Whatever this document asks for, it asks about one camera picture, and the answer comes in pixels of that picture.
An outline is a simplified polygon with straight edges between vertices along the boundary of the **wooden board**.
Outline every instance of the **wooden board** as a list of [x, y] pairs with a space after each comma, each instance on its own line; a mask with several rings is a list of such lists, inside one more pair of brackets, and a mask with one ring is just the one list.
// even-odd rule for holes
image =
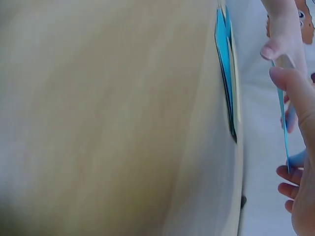
[[219, 235], [235, 222], [216, 7], [0, 2], [1, 235]]

